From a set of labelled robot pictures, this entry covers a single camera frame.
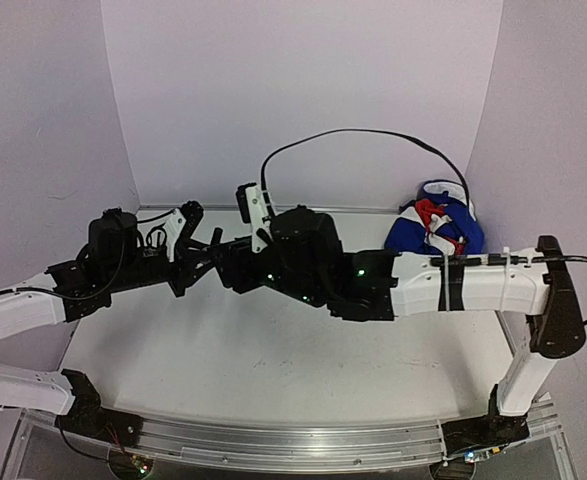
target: white table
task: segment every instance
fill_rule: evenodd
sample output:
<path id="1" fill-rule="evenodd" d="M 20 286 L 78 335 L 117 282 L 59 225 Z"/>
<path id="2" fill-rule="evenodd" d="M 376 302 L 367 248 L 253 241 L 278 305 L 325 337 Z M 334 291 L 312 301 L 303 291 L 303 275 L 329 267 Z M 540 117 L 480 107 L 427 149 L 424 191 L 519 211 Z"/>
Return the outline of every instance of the white table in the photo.
<path id="1" fill-rule="evenodd" d="M 157 212 L 143 212 L 152 216 Z M 379 248 L 395 217 L 333 214 L 345 250 Z M 208 242 L 248 233 L 237 212 L 206 212 Z M 346 322 L 266 288 L 237 295 L 212 271 L 116 294 L 81 323 L 64 359 L 105 406 L 232 423 L 353 424 L 480 415 L 511 354 L 494 312 Z"/>

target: blue red and white garment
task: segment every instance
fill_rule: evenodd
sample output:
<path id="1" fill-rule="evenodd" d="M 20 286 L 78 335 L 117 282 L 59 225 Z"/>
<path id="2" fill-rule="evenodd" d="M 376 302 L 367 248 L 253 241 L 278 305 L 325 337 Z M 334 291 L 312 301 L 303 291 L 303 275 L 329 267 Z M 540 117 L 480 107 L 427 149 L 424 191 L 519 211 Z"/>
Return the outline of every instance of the blue red and white garment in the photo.
<path id="1" fill-rule="evenodd" d="M 400 209 L 384 247 L 425 255 L 482 253 L 484 232 L 467 208 L 461 185 L 436 180 L 422 185 L 418 199 Z"/>

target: white wall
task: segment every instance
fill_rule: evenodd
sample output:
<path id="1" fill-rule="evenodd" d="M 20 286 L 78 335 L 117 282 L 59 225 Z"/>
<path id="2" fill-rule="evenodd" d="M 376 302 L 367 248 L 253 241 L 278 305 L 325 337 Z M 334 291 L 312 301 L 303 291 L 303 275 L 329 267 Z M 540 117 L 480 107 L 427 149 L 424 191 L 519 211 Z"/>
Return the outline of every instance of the white wall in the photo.
<path id="1" fill-rule="evenodd" d="M 467 176 L 492 250 L 550 233 L 587 255 L 587 0 L 505 1 Z M 587 315 L 587 267 L 571 271 Z M 549 387 L 587 479 L 587 344 Z"/>
<path id="2" fill-rule="evenodd" d="M 277 147 L 343 126 L 424 138 L 464 170 L 502 1 L 103 0 L 107 50 L 142 203 L 234 204 Z M 283 204 L 395 207 L 441 160 L 349 135 L 283 154 Z"/>
<path id="3" fill-rule="evenodd" d="M 102 210 L 138 206 L 98 0 L 0 2 L 0 287 L 73 258 Z M 56 368 L 67 326 L 0 343 Z M 16 415 L 0 413 L 0 466 Z"/>

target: black band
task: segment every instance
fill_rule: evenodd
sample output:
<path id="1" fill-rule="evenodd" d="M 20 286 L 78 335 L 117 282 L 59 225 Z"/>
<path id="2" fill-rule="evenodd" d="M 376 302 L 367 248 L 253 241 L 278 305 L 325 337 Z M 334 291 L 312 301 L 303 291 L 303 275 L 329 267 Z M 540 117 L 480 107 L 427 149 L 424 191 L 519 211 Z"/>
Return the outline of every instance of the black band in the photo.
<path id="1" fill-rule="evenodd" d="M 464 265 L 449 264 L 449 311 L 464 310 L 464 301 L 462 300 L 462 286 L 464 285 Z M 446 312 L 446 276 L 444 274 L 446 266 L 440 266 L 440 304 L 438 310 Z"/>

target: folded clothing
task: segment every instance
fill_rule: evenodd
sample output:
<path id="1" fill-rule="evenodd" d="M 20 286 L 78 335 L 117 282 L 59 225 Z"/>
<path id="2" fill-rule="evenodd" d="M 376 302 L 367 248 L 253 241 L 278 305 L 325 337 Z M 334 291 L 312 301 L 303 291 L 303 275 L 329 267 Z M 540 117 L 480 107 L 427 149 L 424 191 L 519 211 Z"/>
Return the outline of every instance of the folded clothing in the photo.
<path id="1" fill-rule="evenodd" d="M 400 208 L 384 247 L 425 255 L 482 253 L 484 232 L 473 202 L 466 205 L 462 185 L 435 180 L 422 185 L 417 200 Z"/>

